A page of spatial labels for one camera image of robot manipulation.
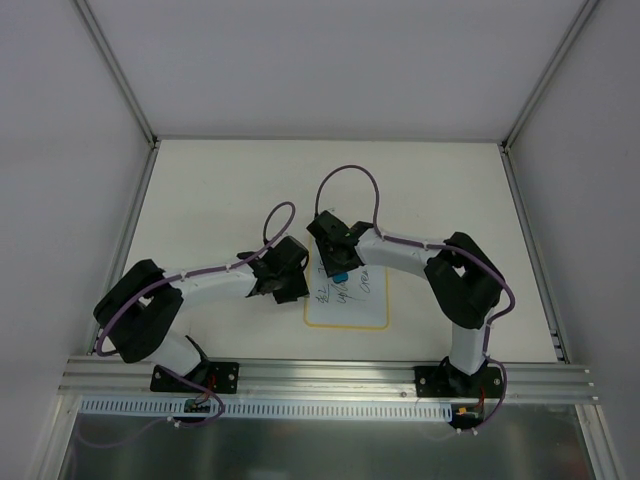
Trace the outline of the blue foam whiteboard eraser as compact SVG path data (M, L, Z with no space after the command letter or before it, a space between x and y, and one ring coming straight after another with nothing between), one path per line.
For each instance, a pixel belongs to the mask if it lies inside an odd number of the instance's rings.
M332 281L335 284L343 284L347 282L349 279L349 275L347 272L336 274L332 277Z

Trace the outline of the yellow-framed small whiteboard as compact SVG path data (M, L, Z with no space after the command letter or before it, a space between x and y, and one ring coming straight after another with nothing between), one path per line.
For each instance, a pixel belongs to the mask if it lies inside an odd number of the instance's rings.
M312 328L382 331L390 323L388 273L383 267L360 267L335 284L325 275L316 242L309 238L304 323Z

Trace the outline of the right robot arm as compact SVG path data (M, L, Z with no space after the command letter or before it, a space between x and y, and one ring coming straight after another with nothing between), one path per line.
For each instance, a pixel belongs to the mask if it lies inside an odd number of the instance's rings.
M439 244L401 238L368 222L349 226L329 211L316 215L307 231L329 277L381 266L428 282L452 322L452 342L438 366L414 368L419 397L498 398L504 393L504 374L489 364L485 350L490 316L506 285L471 237L456 232Z

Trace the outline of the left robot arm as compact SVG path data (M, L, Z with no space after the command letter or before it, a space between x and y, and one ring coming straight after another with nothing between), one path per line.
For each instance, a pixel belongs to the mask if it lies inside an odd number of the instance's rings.
M271 296L281 305L306 297L310 253L286 236L256 252L241 252L228 264L190 271L137 262L93 311L100 325L95 351L128 363L148 361L164 378L187 391L205 387L214 367L202 348L172 325L180 313L217 300Z

